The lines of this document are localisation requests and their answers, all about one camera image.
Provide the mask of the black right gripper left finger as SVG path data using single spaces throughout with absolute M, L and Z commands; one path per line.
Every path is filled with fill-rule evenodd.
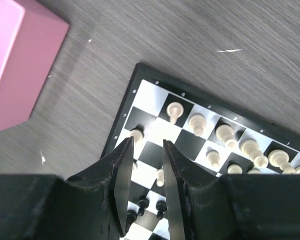
M 80 193 L 71 196 L 78 210 L 80 237 L 124 237 L 134 161 L 134 139 L 125 138 L 112 152 L 66 182 Z

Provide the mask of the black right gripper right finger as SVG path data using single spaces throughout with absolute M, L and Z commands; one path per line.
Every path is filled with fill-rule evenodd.
M 163 141 L 163 171 L 172 240 L 223 238 L 223 186 L 219 178 Z

